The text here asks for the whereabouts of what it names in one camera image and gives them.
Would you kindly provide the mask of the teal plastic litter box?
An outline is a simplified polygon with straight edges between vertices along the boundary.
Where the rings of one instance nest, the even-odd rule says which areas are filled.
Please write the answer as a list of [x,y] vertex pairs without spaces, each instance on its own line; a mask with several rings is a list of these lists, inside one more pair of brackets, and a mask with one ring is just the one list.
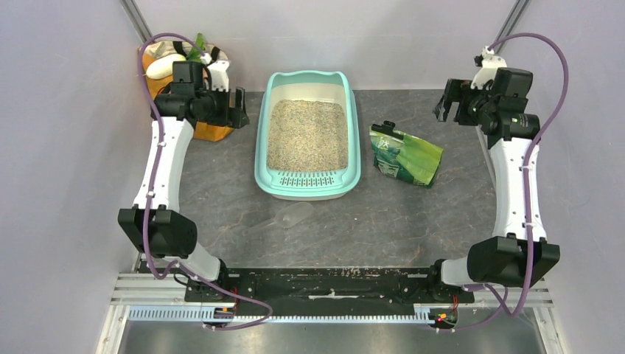
[[340,198],[361,176],[354,93],[343,72],[270,76],[259,114],[254,178],[275,198]]

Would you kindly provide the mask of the black bag clip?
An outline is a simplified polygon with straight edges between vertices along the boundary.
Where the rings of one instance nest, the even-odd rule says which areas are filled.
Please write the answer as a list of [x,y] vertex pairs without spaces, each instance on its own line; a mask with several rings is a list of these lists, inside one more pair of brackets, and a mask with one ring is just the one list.
[[371,139],[391,139],[398,142],[404,140],[404,133],[395,129],[396,124],[392,121],[385,120],[381,124],[372,124],[369,129]]

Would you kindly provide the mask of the green litter bag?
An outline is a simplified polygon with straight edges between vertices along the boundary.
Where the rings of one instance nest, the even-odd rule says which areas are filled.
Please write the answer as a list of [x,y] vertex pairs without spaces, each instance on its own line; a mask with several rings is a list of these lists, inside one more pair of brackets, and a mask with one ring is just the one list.
[[404,133],[404,140],[371,139],[373,165],[385,176],[408,184],[430,187],[441,164],[444,149]]

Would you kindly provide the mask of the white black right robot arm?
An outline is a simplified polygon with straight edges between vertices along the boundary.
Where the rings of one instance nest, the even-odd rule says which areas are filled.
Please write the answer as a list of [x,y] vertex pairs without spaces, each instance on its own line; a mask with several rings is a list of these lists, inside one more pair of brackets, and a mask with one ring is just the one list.
[[470,247],[466,257],[438,260],[436,275],[425,284],[427,295],[443,302],[455,287],[494,283],[531,287],[560,260],[560,247],[546,240],[537,197],[535,139],[540,119],[525,112],[534,76],[530,71],[498,68],[483,86],[449,79],[433,112],[447,119],[458,103],[454,120],[481,129],[495,173],[496,216],[492,236]]

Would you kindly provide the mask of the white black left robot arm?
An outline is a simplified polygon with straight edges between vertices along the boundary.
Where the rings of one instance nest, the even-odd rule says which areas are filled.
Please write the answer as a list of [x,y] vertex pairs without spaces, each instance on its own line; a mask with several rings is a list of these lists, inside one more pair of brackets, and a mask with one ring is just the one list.
[[209,65],[195,61],[172,64],[172,81],[149,99],[152,139],[140,189],[118,223],[136,250],[144,254],[158,279],[179,268],[214,301],[226,299],[231,281],[224,262],[198,243],[194,221],[180,212],[179,189],[184,158],[198,123],[242,128],[250,120],[245,90],[229,86],[228,60]]

